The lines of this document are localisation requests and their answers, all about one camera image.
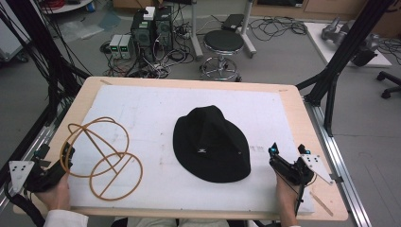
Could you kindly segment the person's right hand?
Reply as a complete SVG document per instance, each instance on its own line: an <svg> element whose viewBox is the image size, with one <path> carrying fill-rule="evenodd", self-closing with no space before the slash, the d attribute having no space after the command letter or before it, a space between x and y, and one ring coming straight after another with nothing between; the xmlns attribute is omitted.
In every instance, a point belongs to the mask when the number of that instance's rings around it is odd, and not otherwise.
<svg viewBox="0 0 401 227"><path fill-rule="evenodd" d="M276 198L280 220L296 218L297 192L280 174L276 175Z"/></svg>

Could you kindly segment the person's left hand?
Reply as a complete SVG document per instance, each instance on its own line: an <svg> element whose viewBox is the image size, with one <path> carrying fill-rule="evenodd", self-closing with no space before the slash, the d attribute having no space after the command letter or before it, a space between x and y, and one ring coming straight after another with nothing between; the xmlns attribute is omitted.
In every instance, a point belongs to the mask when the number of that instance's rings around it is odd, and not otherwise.
<svg viewBox="0 0 401 227"><path fill-rule="evenodd" d="M64 174L60 181L45 192L36 193L36 197L50 210L69 210L70 191L68 184L68 174Z"/></svg>

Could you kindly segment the white table leg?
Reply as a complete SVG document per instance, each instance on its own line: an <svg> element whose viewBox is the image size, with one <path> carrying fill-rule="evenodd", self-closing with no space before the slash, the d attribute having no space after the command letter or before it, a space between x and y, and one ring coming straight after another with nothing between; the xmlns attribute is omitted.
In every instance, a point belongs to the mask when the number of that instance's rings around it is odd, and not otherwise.
<svg viewBox="0 0 401 227"><path fill-rule="evenodd" d="M240 29L240 35L244 41L245 47L249 52L249 57L252 58L256 53L256 49L253 46L252 41L250 40L248 36L248 30L249 30L249 23L250 23L250 18L251 18L251 11L253 7L253 1L254 0L246 0L246 5L244 8L244 20L242 27Z"/></svg>
<svg viewBox="0 0 401 227"><path fill-rule="evenodd" d="M197 61L203 58L203 52L197 36L197 0L191 0L191 32L190 40Z"/></svg>

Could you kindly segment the orange wire hat stand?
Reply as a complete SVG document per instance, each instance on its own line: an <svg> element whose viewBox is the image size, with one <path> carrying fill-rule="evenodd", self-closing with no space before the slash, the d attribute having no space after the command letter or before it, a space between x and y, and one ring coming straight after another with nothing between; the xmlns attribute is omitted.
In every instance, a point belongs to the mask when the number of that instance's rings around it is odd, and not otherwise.
<svg viewBox="0 0 401 227"><path fill-rule="evenodd" d="M73 188L101 201L121 201L142 182L144 167L131 152L126 128L110 117L68 125L65 143L75 149L73 165L66 169Z"/></svg>

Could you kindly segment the aluminium rail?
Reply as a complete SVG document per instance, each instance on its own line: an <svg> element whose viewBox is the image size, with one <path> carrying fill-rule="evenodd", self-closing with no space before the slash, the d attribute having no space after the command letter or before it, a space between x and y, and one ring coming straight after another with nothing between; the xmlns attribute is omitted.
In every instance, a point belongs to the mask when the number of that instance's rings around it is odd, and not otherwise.
<svg viewBox="0 0 401 227"><path fill-rule="evenodd" d="M357 227L373 227L340 153L337 142L323 126L324 112L322 108L312 106L307 102L305 102L305 108L321 142L324 157L332 170L332 175L340 191L341 198L345 203L347 213Z"/></svg>
<svg viewBox="0 0 401 227"><path fill-rule="evenodd" d="M11 179L9 162L10 161L27 161L33 153L40 148L41 145L49 145L54 137L57 128L65 117L69 106L59 105L56 115L49 117L48 107L44 109L40 117L36 120L27 135L23 138L17 149L10 155L6 163L0 168L0 214L9 205L9 199L6 197L3 188L6 181Z"/></svg>

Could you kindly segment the black metal frame strut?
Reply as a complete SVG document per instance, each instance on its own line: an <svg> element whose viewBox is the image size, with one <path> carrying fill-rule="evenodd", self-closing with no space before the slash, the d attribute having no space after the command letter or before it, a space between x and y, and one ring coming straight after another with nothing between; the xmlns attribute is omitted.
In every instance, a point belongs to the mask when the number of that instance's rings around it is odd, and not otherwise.
<svg viewBox="0 0 401 227"><path fill-rule="evenodd" d="M312 90L305 96L305 101L312 106L319 107L323 97L326 96L323 128L330 137L333 136L332 120L338 78L349 60L357 53L358 47L368 37L368 34L394 1L368 0L349 33L345 36L343 42L324 69L316 76L296 85L298 90L303 90L313 85Z"/></svg>
<svg viewBox="0 0 401 227"><path fill-rule="evenodd" d="M0 19L27 50L47 81L49 105L56 106L64 98L76 97L82 87L78 79L87 79L90 75L63 57L30 0L6 0L6 2L25 29L36 51L21 38L5 13L0 13Z"/></svg>

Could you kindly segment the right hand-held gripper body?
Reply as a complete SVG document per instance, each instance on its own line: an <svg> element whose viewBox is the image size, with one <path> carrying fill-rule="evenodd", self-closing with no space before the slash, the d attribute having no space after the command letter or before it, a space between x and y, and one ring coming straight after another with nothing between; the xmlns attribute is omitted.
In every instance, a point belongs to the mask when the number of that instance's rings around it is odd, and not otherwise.
<svg viewBox="0 0 401 227"><path fill-rule="evenodd" d="M301 154L297 161L291 164L279 154L273 153L270 156L270 166L295 185L309 184L315 176L329 185L334 183L320 155Z"/></svg>

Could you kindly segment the grey robot part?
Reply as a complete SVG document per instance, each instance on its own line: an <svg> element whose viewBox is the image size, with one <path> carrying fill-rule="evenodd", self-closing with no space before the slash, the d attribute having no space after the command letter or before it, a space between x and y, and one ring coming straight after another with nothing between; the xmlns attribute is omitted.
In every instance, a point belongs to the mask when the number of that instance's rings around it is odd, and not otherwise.
<svg viewBox="0 0 401 227"><path fill-rule="evenodd" d="M330 40L333 44L339 46L354 25L355 20L348 21L346 24L342 25L341 28L338 28L339 22L340 18L336 17L330 25L322 30L321 38L324 41ZM377 56L375 52L378 48L379 36L370 33L358 47L356 54L351 58L351 63L358 67L366 65Z"/></svg>

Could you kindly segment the black flat box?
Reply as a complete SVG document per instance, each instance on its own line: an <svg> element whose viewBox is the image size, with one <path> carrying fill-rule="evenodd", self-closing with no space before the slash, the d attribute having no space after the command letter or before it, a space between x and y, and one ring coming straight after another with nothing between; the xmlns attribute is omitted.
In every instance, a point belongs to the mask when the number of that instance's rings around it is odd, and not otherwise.
<svg viewBox="0 0 401 227"><path fill-rule="evenodd" d="M243 14L230 14L226 20L222 23L221 28L223 30L236 31L242 24L244 19Z"/></svg>

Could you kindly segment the black round stool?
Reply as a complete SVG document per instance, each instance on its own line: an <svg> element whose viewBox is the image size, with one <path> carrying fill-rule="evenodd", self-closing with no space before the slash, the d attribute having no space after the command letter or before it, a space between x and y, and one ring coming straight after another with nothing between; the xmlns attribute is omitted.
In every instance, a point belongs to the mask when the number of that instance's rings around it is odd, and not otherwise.
<svg viewBox="0 0 401 227"><path fill-rule="evenodd" d="M200 66L203 77L213 80L234 79L236 82L242 80L235 62L229 59L229 56L236 55L244 46L239 34L223 29L210 31L203 37L203 44L207 50L216 54Z"/></svg>

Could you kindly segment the white round table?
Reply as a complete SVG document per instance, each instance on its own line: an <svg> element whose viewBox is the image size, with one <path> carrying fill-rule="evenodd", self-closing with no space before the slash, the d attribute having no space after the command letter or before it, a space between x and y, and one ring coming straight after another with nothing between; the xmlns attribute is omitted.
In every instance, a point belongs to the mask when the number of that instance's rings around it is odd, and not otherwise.
<svg viewBox="0 0 401 227"><path fill-rule="evenodd" d="M43 0L40 8L46 14L64 13L76 9L94 12L96 4L94 0Z"/></svg>

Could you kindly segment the person's lap clothing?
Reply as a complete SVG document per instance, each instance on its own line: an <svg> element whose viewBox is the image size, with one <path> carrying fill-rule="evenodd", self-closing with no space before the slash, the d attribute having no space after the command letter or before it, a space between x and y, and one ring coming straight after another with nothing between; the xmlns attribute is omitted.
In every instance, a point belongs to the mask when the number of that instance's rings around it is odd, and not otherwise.
<svg viewBox="0 0 401 227"><path fill-rule="evenodd" d="M118 218L111 227L230 227L225 219Z"/></svg>

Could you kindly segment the black bucket hat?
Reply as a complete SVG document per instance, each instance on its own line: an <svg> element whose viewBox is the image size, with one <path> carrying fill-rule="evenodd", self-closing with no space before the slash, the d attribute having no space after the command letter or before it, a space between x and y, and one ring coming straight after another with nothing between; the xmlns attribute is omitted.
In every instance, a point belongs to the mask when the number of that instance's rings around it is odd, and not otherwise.
<svg viewBox="0 0 401 227"><path fill-rule="evenodd" d="M177 120L173 150L187 171L210 183L238 182L252 171L246 136L214 105L195 108Z"/></svg>

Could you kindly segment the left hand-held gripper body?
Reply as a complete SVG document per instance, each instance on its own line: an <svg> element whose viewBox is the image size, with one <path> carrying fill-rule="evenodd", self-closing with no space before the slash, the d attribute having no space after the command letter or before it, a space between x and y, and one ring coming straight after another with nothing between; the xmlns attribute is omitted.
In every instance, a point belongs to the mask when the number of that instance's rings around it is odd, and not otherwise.
<svg viewBox="0 0 401 227"><path fill-rule="evenodd" d="M59 162L48 165L48 161L38 156L28 161L9 161L12 190L20 192L25 189L37 193L53 188L64 176L65 170Z"/></svg>

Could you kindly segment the white platform board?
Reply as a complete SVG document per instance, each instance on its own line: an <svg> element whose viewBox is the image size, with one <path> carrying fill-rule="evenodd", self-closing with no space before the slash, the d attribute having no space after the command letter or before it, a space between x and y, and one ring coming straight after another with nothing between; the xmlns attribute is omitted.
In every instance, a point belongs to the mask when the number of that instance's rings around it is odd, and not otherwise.
<svg viewBox="0 0 401 227"><path fill-rule="evenodd" d="M307 27L309 38L313 41L324 62L329 63L338 48L332 41L325 41L321 38L322 30L326 27L326 24L305 23L305 26ZM376 56L366 64L366 67L386 68L392 66L378 50L375 53Z"/></svg>

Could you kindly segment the black computer tower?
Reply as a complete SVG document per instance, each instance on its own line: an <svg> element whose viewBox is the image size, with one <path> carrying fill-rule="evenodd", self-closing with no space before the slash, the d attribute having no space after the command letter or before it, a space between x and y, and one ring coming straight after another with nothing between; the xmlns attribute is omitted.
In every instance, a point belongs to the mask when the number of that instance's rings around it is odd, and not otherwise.
<svg viewBox="0 0 401 227"><path fill-rule="evenodd" d="M131 35L137 57L142 61L154 62L152 46L154 43L154 22L146 20L148 12L139 9L133 16Z"/></svg>
<svg viewBox="0 0 401 227"><path fill-rule="evenodd" d="M154 18L157 40L159 41L159 45L166 51L173 49L171 15L172 7L165 6L156 10Z"/></svg>

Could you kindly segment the clear plastic sheet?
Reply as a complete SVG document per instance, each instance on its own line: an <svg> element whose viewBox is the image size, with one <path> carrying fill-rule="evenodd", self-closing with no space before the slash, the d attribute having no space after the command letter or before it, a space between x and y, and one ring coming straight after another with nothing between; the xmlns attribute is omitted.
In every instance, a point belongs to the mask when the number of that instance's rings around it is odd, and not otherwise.
<svg viewBox="0 0 401 227"><path fill-rule="evenodd" d="M60 26L61 35L66 42L86 40L103 31L98 25L86 26L81 21L67 22Z"/></svg>

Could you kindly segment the thin wooden stick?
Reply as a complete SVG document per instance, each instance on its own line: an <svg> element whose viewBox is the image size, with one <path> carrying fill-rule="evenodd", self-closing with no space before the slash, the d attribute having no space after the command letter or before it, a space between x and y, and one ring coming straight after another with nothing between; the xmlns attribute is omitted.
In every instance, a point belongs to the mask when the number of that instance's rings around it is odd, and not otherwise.
<svg viewBox="0 0 401 227"><path fill-rule="evenodd" d="M310 196L314 199L314 201L320 205L320 207L330 216L334 217L334 213L328 208L328 206L312 191L309 192Z"/></svg>

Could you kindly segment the grey power supply unit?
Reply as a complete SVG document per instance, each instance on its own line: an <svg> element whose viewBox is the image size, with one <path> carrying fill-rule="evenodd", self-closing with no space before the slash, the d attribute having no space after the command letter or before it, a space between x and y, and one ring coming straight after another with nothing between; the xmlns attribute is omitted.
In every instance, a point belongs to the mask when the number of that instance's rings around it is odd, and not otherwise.
<svg viewBox="0 0 401 227"><path fill-rule="evenodd" d="M121 39L122 39L121 35L114 35L109 43L111 53L115 59L121 58L121 53L119 50L119 44Z"/></svg>
<svg viewBox="0 0 401 227"><path fill-rule="evenodd" d="M130 59L132 55L132 41L131 35L123 35L120 43L119 49L122 59Z"/></svg>

